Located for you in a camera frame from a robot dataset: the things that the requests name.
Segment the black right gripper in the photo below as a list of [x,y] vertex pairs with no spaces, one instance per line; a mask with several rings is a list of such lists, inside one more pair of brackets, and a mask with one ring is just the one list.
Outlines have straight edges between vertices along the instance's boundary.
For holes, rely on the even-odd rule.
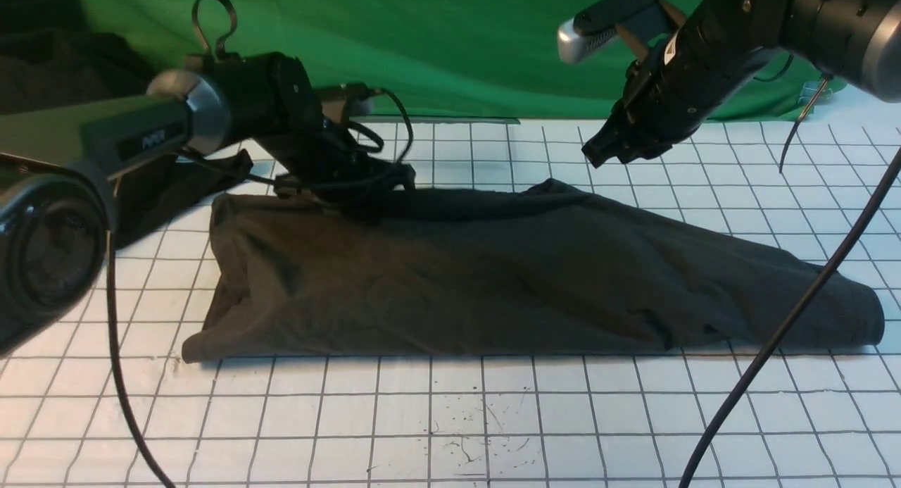
[[684,142],[774,58],[749,1],[705,1],[627,76],[622,98],[584,145],[588,162],[660,157]]

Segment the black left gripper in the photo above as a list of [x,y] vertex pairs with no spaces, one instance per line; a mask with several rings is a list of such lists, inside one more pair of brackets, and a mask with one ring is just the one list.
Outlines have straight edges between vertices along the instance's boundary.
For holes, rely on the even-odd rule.
[[284,168],[273,187],[281,199],[307,194],[325,204],[346,205],[399,187],[415,189],[412,166],[377,157],[385,141],[374,132],[364,132],[362,141],[350,132],[277,134],[261,138],[260,145]]

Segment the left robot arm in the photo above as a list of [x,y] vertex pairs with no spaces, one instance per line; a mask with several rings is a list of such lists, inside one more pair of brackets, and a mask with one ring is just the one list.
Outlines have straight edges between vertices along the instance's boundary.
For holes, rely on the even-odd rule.
[[303,64],[282,53],[201,56],[158,74],[147,93],[2,118],[2,354],[64,318],[113,250],[113,181],[155,158],[206,156],[242,139],[287,135],[271,151],[275,192],[339,205],[412,189],[402,157],[355,142],[360,123],[332,122]]

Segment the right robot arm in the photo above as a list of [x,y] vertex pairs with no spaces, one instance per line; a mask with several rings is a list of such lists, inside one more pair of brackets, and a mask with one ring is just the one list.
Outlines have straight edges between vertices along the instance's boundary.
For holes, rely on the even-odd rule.
[[634,53],[622,97],[582,148],[657,158],[688,139],[780,52],[887,103],[900,97],[900,0],[702,0],[685,14],[665,0],[600,0],[557,30],[561,61],[608,43]]

